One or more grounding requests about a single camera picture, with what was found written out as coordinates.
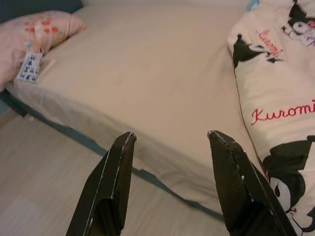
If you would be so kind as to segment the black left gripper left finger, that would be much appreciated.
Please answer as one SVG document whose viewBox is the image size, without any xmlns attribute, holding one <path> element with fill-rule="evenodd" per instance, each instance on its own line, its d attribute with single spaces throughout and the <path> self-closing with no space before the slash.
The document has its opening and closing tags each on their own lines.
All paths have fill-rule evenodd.
<svg viewBox="0 0 315 236">
<path fill-rule="evenodd" d="M 120 236 L 125 226 L 136 135 L 116 138 L 89 175 L 65 236 Z"/>
</svg>

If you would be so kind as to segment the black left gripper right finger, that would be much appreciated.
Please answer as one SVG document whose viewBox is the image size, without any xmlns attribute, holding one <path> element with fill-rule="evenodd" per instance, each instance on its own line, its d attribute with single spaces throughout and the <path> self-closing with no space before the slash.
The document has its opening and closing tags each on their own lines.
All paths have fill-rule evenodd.
<svg viewBox="0 0 315 236">
<path fill-rule="evenodd" d="M 231 137 L 208 132 L 216 189 L 230 236 L 296 236 L 268 181 Z"/>
</svg>

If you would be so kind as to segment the cream cartoon print quilt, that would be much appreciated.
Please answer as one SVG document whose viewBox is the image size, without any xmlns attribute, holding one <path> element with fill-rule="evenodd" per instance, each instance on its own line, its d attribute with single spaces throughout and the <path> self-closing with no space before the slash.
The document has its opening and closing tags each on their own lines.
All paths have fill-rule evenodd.
<svg viewBox="0 0 315 236">
<path fill-rule="evenodd" d="M 244 122 L 297 236 L 315 236 L 315 0 L 259 0 L 232 28 Z"/>
</svg>

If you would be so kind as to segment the white book with black letters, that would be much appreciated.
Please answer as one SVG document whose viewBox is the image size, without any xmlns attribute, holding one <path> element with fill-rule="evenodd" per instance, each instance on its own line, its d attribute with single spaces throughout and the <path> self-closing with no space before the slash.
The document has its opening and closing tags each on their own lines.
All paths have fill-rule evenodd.
<svg viewBox="0 0 315 236">
<path fill-rule="evenodd" d="M 27 52 L 16 79 L 24 82 L 38 83 L 55 63 L 56 61 L 53 59 L 44 58 L 43 53 Z"/>
</svg>

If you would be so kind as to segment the pink pillow with coloured dots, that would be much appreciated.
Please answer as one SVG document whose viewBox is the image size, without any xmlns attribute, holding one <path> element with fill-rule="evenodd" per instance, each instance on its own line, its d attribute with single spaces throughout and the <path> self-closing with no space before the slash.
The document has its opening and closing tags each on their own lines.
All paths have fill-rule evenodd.
<svg viewBox="0 0 315 236">
<path fill-rule="evenodd" d="M 27 52 L 46 54 L 85 28 L 76 15 L 53 10 L 0 24 L 0 92 L 15 79 Z"/>
</svg>

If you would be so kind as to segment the mattress with beige sheet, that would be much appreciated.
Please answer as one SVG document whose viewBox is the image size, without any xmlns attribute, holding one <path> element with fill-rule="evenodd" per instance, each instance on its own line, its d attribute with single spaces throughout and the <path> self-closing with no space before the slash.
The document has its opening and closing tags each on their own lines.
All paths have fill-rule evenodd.
<svg viewBox="0 0 315 236">
<path fill-rule="evenodd" d="M 133 166 L 181 198 L 221 213 L 207 132 L 258 159 L 243 122 L 227 36 L 245 10 L 189 3 L 98 3 L 86 29 L 51 50 L 37 84 L 7 89 L 49 121 L 109 149 L 137 136 Z"/>
</svg>

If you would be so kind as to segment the dark teal padded headboard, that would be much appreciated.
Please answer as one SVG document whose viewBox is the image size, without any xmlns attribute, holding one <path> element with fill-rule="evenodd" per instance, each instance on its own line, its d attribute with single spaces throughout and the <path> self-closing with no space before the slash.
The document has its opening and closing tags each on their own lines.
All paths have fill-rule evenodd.
<svg viewBox="0 0 315 236">
<path fill-rule="evenodd" d="M 0 24 L 17 17 L 50 10 L 74 13 L 82 7 L 81 0 L 0 0 Z"/>
</svg>

